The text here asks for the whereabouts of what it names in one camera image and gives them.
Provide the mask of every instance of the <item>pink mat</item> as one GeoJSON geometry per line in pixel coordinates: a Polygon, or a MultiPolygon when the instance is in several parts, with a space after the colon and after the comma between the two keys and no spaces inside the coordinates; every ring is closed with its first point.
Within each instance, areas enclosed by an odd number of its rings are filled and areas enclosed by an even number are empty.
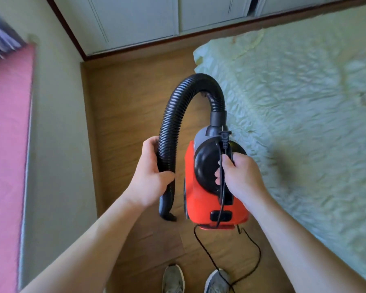
{"type": "Polygon", "coordinates": [[[0,60],[0,293],[16,292],[34,47],[0,60]]]}

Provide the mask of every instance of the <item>forearm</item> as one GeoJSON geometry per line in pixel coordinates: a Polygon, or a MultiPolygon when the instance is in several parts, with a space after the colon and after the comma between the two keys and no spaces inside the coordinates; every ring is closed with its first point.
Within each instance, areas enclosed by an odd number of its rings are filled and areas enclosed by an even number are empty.
{"type": "Polygon", "coordinates": [[[249,206],[296,292],[366,292],[366,281],[267,193],[249,206]]]}
{"type": "Polygon", "coordinates": [[[127,189],[64,253],[24,288],[29,292],[102,292],[119,252],[143,211],[127,189]]]}

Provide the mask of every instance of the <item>gray sneaker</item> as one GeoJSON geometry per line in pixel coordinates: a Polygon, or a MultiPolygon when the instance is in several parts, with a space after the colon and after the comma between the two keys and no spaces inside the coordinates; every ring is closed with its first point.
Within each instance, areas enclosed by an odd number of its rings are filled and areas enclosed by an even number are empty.
{"type": "Polygon", "coordinates": [[[221,275],[225,280],[229,282],[229,275],[226,271],[220,269],[220,271],[213,271],[205,284],[205,293],[228,293],[229,285],[222,279],[221,275]]]}
{"type": "Polygon", "coordinates": [[[184,293],[184,276],[179,265],[171,264],[163,276],[163,293],[184,293]]]}

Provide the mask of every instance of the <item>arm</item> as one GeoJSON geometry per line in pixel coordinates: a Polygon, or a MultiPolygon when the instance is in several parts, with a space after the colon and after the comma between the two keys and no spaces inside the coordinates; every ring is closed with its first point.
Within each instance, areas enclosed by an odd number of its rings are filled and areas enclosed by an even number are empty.
{"type": "Polygon", "coordinates": [[[146,140],[133,179],[125,192],[22,293],[102,292],[129,231],[145,208],[174,180],[157,169],[158,137],[146,140]]]}
{"type": "MultiPolygon", "coordinates": [[[[234,153],[223,155],[228,189],[257,219],[296,292],[366,293],[366,280],[327,249],[269,195],[258,165],[234,153]]],[[[215,173],[219,184],[219,170],[215,173]]]]}

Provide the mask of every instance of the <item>left hand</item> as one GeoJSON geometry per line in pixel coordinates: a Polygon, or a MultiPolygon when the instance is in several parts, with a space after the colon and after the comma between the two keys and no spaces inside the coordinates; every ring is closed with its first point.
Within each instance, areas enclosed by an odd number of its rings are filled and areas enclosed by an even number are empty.
{"type": "Polygon", "coordinates": [[[175,179],[171,171],[159,172],[156,151],[158,136],[147,139],[142,144],[142,154],[132,181],[127,188],[127,198],[142,207],[149,207],[166,191],[167,185],[175,179]]]}

